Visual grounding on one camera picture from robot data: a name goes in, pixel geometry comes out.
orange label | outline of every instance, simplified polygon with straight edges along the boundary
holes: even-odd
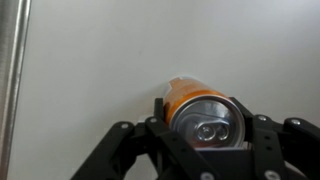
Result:
[[[170,82],[171,90],[164,98],[165,105],[165,121],[167,124],[170,123],[172,116],[179,109],[179,107],[186,101],[201,95],[216,95],[224,98],[224,94],[211,89],[203,83],[191,79],[191,78],[175,78]]]

can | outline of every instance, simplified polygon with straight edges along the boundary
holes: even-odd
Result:
[[[165,122],[194,148],[240,147],[245,124],[226,95],[192,78],[169,82],[164,97]]]

can top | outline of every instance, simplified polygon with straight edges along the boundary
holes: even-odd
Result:
[[[170,128],[193,147],[237,147],[244,139],[244,120],[229,99],[197,96],[185,102],[173,116]]]

orange can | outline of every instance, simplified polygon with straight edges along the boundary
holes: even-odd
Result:
[[[245,135],[239,108],[224,94],[192,78],[169,82],[165,122],[195,148],[239,147]]]

white wall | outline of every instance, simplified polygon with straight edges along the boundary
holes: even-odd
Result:
[[[317,0],[34,0],[9,180],[69,179],[181,74],[320,125],[319,12]]]

